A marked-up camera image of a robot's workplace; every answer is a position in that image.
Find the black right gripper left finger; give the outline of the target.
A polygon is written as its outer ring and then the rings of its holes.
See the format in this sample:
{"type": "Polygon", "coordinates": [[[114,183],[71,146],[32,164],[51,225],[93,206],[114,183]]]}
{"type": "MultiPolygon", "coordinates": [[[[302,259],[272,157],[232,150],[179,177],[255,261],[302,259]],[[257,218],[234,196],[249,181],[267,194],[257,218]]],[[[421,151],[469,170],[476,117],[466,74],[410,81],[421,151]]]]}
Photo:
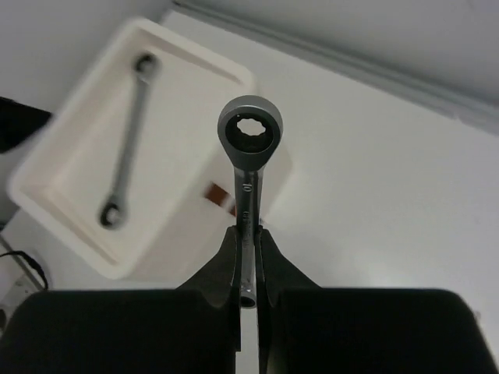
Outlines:
{"type": "Polygon", "coordinates": [[[241,348],[239,235],[175,289],[42,291],[13,313],[4,373],[233,373],[241,348]]]}

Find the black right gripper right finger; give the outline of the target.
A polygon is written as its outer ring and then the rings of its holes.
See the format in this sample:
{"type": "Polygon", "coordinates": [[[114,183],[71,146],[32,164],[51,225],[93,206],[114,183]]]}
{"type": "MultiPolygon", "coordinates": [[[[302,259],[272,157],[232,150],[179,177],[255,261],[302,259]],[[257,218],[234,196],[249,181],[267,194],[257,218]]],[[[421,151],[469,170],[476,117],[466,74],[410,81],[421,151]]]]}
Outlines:
{"type": "Polygon", "coordinates": [[[256,240],[262,373],[492,373],[494,357],[458,294],[439,288],[324,288],[256,240]]]}

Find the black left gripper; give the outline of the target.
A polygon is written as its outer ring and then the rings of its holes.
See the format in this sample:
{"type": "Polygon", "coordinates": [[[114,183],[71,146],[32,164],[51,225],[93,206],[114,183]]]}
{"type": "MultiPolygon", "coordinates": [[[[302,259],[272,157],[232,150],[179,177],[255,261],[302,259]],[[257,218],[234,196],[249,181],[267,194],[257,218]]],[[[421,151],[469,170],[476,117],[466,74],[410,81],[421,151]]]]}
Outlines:
{"type": "Polygon", "coordinates": [[[2,97],[0,104],[1,152],[8,153],[42,129],[51,118],[51,112],[21,104],[2,97]]]}

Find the long silver ratchet wrench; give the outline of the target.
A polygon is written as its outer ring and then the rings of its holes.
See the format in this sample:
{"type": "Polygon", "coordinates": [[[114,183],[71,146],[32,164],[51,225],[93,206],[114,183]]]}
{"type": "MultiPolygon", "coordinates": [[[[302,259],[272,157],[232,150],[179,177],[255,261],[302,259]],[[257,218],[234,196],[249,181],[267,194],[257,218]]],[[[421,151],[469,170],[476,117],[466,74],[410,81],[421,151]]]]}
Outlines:
{"type": "Polygon", "coordinates": [[[111,189],[99,213],[99,224],[107,230],[117,229],[127,216],[127,189],[132,174],[132,163],[146,110],[149,89],[160,68],[159,58],[146,52],[133,63],[136,82],[129,119],[123,134],[122,147],[115,166],[111,189]]]}

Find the short silver wrench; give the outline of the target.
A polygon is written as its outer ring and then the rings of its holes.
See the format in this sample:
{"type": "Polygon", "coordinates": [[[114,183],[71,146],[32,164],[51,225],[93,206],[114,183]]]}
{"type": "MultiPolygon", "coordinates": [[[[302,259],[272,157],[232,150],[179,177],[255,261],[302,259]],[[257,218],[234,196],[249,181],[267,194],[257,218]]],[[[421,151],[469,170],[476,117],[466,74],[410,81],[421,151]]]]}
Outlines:
{"type": "Polygon", "coordinates": [[[218,138],[234,169],[236,228],[242,255],[240,303],[244,309],[257,305],[255,241],[263,174],[282,133],[279,110],[261,96],[236,97],[218,117],[218,138]]]}

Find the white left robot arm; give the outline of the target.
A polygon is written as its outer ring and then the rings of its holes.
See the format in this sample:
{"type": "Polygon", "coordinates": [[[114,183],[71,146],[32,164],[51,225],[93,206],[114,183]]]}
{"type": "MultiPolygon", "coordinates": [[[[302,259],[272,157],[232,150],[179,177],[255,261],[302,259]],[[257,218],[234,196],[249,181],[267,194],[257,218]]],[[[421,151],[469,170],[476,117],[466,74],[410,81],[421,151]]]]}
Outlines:
{"type": "MultiPolygon", "coordinates": [[[[27,152],[30,141],[47,123],[51,112],[1,99],[1,230],[18,207],[7,196],[7,179],[27,152]]],[[[41,265],[30,254],[14,249],[1,233],[1,331],[14,310],[33,293],[48,288],[41,265]]]]}

